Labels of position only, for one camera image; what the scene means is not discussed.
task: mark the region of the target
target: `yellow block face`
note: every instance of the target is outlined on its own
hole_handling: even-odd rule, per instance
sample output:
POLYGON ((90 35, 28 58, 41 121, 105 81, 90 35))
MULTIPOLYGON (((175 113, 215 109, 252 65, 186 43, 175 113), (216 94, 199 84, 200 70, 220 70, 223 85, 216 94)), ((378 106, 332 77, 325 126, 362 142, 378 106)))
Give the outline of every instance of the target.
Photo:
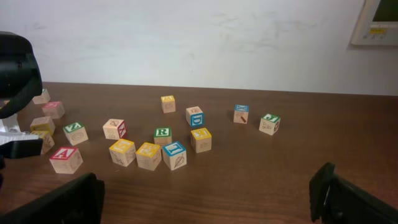
POLYGON ((152 157, 155 155, 155 153, 160 149, 160 145, 156 144, 151 144, 148 142, 145 142, 142 144, 142 146, 138 149, 137 154, 146 156, 146 157, 152 157))
POLYGON ((30 131, 49 131, 51 135, 53 132, 51 132, 49 124, 37 124, 33 125, 30 127, 30 131))
POLYGON ((125 153, 130 147, 134 145, 134 142, 125 139, 119 139, 109 149, 116 152, 125 153))
POLYGON ((175 101, 174 96, 162 96, 162 102, 175 101))
POLYGON ((32 131, 32 134, 37 134, 39 138, 44 138, 44 136, 49 133, 49 131, 32 131))
POLYGON ((191 133, 196 140, 211 138, 211 134, 206 128, 196 129, 191 131, 191 133))

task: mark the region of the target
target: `white wall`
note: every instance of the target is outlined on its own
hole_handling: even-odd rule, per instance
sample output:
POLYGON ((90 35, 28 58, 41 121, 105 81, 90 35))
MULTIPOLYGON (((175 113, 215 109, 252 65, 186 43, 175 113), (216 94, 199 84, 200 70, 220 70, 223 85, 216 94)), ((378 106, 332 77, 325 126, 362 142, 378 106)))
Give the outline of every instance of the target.
POLYGON ((398 95, 398 48, 353 49, 363 0, 1 0, 44 81, 398 95))

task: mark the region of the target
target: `wooden table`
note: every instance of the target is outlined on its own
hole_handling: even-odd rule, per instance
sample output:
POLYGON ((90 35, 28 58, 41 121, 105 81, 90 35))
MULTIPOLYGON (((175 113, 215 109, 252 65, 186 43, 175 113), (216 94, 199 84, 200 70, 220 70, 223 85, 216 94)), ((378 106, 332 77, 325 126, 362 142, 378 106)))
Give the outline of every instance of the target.
MULTIPOLYGON (((66 114, 55 119, 55 147, 44 156, 7 160, 0 193, 4 214, 86 172, 105 181, 102 223, 310 223, 308 182, 326 162, 337 173, 398 208, 398 97, 158 86, 45 83, 66 114), (160 97, 174 95, 177 111, 163 114, 160 97), (248 124, 233 123, 235 104, 250 106, 248 124), (199 106, 213 135, 212 150, 195 154, 185 109, 199 106), (275 135, 260 132, 266 113, 281 116, 275 135), (125 119, 127 139, 153 142, 171 126, 187 148, 188 164, 155 171, 112 163, 102 126, 125 119), (83 164, 56 174, 49 157, 69 143, 62 131, 81 121, 89 141, 77 145, 83 164)), ((18 115, 24 131, 43 116, 31 103, 18 115)))

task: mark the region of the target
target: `toy block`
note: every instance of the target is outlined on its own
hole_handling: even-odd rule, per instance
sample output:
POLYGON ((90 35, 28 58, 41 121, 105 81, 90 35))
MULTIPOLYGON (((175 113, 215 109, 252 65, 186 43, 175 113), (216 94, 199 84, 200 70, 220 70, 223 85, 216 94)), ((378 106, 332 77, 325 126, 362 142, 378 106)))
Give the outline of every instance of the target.
POLYGON ((162 110, 163 113, 175 112, 175 98, 174 96, 162 96, 162 110))
POLYGON ((191 145, 196 153, 211 149, 211 134, 206 128, 191 131, 191 145))
POLYGON ((33 97, 34 104, 44 104, 50 101, 50 95, 47 89, 43 89, 42 94, 40 96, 33 97))
POLYGON ((61 147, 51 156, 50 162, 58 174, 74 174, 83 163, 81 154, 76 147, 61 147))
POLYGON ((165 146, 172 143, 172 129, 167 128, 156 128, 154 134, 154 143, 156 145, 165 146))
POLYGON ((162 160, 160 145, 145 142, 136 152, 138 167, 154 171, 162 160))
POLYGON ((121 139, 127 133, 126 123, 122 119, 109 119, 102 127, 106 139, 121 139))
POLYGON ((247 105, 235 105, 234 111, 234 122, 247 124, 249 118, 249 106, 247 105))
POLYGON ((261 118, 259 130, 269 135, 275 134, 279 129, 280 117, 266 114, 261 118))
POLYGON ((119 139, 109 148, 109 151, 112 161, 125 167, 136 158, 136 146, 134 142, 125 139, 119 139))
POLYGON ((43 106, 43 113, 52 119, 59 119, 65 114, 61 101, 49 102, 43 106))
POLYGON ((86 128, 81 122, 76 122, 63 127, 63 132, 72 146, 88 140, 86 128))
POLYGON ((163 146, 163 160, 170 170, 187 165, 187 150, 179 141, 163 146))
POLYGON ((198 127, 205 124, 205 114, 199 106, 187 108, 185 111, 185 117, 191 127, 198 127))
POLYGON ((32 134, 36 134, 43 139, 42 154, 46 154, 55 144, 48 131, 32 131, 32 134))
POLYGON ((35 118, 33 119, 32 124, 30 124, 30 131, 48 131, 51 135, 53 135, 55 131, 55 125, 49 116, 35 118))

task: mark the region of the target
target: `green block face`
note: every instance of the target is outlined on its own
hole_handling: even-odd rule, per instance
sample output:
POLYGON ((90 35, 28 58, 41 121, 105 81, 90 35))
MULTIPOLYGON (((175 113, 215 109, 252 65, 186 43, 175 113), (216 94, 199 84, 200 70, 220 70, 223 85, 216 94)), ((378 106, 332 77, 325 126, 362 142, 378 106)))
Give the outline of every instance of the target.
POLYGON ((68 126, 63 127, 63 129, 67 133, 71 133, 72 131, 76 131, 77 129, 80 129, 83 127, 84 127, 84 125, 81 122, 76 122, 76 123, 69 124, 68 126))
POLYGON ((270 121, 272 123, 276 123, 280 119, 280 117, 272 115, 272 114, 266 114, 262 118, 266 119, 267 121, 270 121))
POLYGON ((167 128, 157 128, 155 129, 155 138, 156 137, 169 137, 172 135, 172 129, 170 127, 167 128))

